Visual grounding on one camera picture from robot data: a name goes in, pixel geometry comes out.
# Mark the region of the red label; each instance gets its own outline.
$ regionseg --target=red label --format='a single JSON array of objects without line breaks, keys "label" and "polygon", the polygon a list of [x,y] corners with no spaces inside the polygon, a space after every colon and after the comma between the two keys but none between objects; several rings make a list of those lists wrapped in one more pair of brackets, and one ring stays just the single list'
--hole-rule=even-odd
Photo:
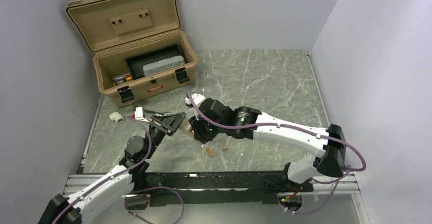
[{"label": "red label", "polygon": [[158,85],[157,87],[150,88],[150,89],[147,90],[147,91],[150,93],[150,92],[153,92],[153,91],[155,91],[155,90],[159,90],[159,89],[161,89],[161,88],[163,88],[163,87],[164,87],[164,85]]}]

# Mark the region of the toolbox lid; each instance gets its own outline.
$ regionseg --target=toolbox lid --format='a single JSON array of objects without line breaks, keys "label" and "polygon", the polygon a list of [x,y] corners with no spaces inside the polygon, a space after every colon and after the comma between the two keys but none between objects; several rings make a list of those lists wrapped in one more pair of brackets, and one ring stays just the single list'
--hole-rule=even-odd
[{"label": "toolbox lid", "polygon": [[176,0],[77,0],[66,13],[92,52],[181,26]]}]

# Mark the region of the orange screw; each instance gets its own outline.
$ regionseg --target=orange screw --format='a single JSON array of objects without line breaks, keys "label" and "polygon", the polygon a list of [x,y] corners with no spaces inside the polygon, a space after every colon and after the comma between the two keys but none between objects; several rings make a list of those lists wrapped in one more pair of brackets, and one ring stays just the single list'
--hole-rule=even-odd
[{"label": "orange screw", "polygon": [[207,150],[207,153],[208,153],[211,157],[213,157],[213,153],[211,152],[211,150],[210,150],[209,148],[205,148],[205,150]]}]

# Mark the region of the white wall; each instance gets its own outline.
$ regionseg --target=white wall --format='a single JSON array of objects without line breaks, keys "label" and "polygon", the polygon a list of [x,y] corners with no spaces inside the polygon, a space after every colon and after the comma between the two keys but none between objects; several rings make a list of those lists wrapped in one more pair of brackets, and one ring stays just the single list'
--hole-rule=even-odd
[{"label": "white wall", "polygon": [[431,23],[432,0],[338,0],[312,49],[372,223],[432,223]]},{"label": "white wall", "polygon": [[1,223],[37,223],[79,165],[96,109],[71,0],[0,0]]},{"label": "white wall", "polygon": [[194,49],[310,50],[337,0],[178,0]]}]

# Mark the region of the marble tabletop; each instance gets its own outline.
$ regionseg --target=marble tabletop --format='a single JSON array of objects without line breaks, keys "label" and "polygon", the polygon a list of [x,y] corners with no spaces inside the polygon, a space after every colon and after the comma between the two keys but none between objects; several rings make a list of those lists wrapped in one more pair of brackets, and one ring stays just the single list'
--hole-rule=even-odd
[{"label": "marble tabletop", "polygon": [[[291,50],[202,50],[197,82],[136,103],[155,111],[193,110],[184,105],[185,92],[200,93],[220,100],[231,108],[249,106],[274,117],[313,127],[328,127],[324,108],[305,51]],[[124,155],[127,140],[133,135],[145,137],[131,121],[116,124],[108,115],[118,111],[124,116],[133,106],[117,108],[107,97],[96,120],[84,173],[106,173]],[[219,139],[228,150],[222,151]],[[214,156],[205,150],[209,147]],[[148,172],[212,172],[281,170],[306,152],[264,140],[233,139],[218,135],[202,148],[180,130],[166,136],[148,159]]]}]

